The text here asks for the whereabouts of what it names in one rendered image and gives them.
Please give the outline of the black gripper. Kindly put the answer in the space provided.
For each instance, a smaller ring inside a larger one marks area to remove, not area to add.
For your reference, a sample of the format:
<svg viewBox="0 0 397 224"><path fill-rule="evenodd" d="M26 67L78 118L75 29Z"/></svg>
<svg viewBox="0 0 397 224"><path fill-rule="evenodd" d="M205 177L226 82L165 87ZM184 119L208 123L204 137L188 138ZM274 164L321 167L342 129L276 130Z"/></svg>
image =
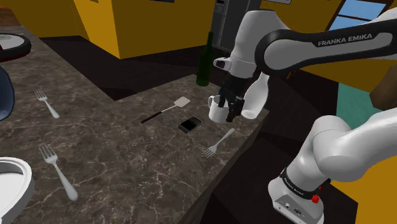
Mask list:
<svg viewBox="0 0 397 224"><path fill-rule="evenodd" d="M223 108L226 100L234 100L228 103L227 122L232 122L236 116L240 116L245 100L241 97L245 89L248 78L239 78L228 74L219 90L218 107Z"/></svg>

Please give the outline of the white mug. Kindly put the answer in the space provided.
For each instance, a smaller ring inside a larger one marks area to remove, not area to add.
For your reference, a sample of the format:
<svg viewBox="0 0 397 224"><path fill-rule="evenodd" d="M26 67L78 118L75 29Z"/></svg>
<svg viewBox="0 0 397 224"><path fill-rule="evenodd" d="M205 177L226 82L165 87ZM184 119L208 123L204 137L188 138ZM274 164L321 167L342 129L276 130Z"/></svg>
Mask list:
<svg viewBox="0 0 397 224"><path fill-rule="evenodd" d="M223 107L220 108L219 100L219 95L212 95L208 98L209 118L216 123L226 123L229 112L228 101L225 101Z"/></svg>

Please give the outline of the white bottle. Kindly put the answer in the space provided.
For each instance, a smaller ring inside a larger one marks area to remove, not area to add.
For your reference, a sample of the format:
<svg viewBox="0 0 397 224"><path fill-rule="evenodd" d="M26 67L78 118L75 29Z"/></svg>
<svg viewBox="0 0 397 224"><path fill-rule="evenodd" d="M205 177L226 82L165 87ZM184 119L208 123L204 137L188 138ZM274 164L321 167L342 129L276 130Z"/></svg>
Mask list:
<svg viewBox="0 0 397 224"><path fill-rule="evenodd" d="M259 78L248 88L244 96L241 115L247 119L255 119L268 98L268 80L270 76L260 73Z"/></svg>

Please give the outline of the white fork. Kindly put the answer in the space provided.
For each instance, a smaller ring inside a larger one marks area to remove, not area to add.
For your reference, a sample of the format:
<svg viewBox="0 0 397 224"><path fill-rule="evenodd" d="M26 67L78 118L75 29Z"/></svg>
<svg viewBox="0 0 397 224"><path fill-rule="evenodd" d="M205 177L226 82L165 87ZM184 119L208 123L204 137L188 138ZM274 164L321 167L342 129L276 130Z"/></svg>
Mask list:
<svg viewBox="0 0 397 224"><path fill-rule="evenodd" d="M69 180L64 176L62 171L57 165L58 156L49 144L44 144L39 147L39 151L47 164L52 164L59 175L60 181L64 187L64 190L71 201L77 201L78 192L75 190L74 186L69 182Z"/></svg>
<svg viewBox="0 0 397 224"><path fill-rule="evenodd" d="M43 93L43 91L38 90L34 92L35 96L38 98L39 101L42 101L46 104L48 110L50 111L51 115L54 118L60 118L60 115L54 110L52 106L47 102L48 98L47 96Z"/></svg>
<svg viewBox="0 0 397 224"><path fill-rule="evenodd" d="M202 156L205 158L209 158L213 156L217 152L218 145L234 132L235 132L234 128L230 129L216 144L210 146L208 149L203 151Z"/></svg>

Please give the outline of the black phone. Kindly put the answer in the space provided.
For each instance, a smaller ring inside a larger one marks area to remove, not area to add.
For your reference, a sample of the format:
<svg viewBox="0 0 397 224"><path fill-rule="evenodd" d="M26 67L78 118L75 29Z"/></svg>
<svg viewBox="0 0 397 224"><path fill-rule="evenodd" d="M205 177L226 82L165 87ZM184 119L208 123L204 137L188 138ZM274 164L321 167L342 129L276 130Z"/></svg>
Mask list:
<svg viewBox="0 0 397 224"><path fill-rule="evenodd" d="M182 130L185 134L190 133L194 129L196 129L198 126L202 124L202 120L199 118L192 116L189 119L185 120L181 124L178 125L178 128Z"/></svg>

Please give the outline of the dark green glass bottle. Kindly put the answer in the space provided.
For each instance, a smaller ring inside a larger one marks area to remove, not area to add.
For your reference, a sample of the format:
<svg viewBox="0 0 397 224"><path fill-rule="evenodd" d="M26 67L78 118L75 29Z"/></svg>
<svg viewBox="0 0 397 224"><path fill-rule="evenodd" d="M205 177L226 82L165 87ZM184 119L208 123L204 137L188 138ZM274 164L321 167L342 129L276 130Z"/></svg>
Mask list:
<svg viewBox="0 0 397 224"><path fill-rule="evenodd" d="M196 84L202 87L208 86L211 76L212 63L214 60L214 52L212 50L213 36L214 33L209 32L207 43L199 57Z"/></svg>

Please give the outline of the grey refrigerator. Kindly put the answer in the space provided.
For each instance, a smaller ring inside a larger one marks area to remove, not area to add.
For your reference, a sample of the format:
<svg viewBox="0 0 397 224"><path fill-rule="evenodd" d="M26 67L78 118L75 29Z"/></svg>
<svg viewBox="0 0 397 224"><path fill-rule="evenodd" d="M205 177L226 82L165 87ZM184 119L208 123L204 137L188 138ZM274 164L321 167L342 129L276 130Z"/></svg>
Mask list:
<svg viewBox="0 0 397 224"><path fill-rule="evenodd" d="M262 0L215 0L211 32L214 33L212 45L230 53L244 15L258 10Z"/></svg>

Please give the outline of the brown wooden furniture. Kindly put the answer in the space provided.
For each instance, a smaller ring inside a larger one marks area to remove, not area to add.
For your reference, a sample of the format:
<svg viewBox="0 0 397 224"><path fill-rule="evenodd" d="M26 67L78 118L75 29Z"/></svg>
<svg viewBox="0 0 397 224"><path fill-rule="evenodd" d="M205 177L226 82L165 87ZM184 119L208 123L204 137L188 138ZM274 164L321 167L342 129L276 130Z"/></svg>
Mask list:
<svg viewBox="0 0 397 224"><path fill-rule="evenodd" d="M388 110L397 108L397 64L391 65L380 83L370 93L372 106Z"/></svg>

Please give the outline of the dark blue round vessel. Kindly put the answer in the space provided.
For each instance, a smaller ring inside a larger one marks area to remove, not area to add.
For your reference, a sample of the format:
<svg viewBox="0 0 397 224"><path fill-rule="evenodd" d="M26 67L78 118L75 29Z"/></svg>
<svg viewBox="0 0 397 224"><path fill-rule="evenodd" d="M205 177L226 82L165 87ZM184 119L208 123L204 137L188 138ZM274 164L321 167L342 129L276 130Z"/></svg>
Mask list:
<svg viewBox="0 0 397 224"><path fill-rule="evenodd" d="M7 119L15 105L15 92L9 74L0 66L0 121Z"/></svg>

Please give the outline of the white plate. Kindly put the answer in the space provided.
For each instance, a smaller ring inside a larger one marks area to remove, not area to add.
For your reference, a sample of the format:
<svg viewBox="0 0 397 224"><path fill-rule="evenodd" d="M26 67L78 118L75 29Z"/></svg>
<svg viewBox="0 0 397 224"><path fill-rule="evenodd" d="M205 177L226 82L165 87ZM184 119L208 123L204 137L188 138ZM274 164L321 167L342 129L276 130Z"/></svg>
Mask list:
<svg viewBox="0 0 397 224"><path fill-rule="evenodd" d="M11 224L27 206L33 191L30 165L19 158L0 157L0 224Z"/></svg>

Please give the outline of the window with brown frame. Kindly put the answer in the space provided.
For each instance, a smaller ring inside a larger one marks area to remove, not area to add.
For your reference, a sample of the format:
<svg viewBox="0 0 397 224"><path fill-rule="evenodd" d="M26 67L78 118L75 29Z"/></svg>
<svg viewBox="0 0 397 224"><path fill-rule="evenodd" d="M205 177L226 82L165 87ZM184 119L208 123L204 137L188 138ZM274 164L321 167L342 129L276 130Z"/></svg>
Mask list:
<svg viewBox="0 0 397 224"><path fill-rule="evenodd" d="M394 0L342 0L326 27L327 30L360 25L377 18Z"/></svg>

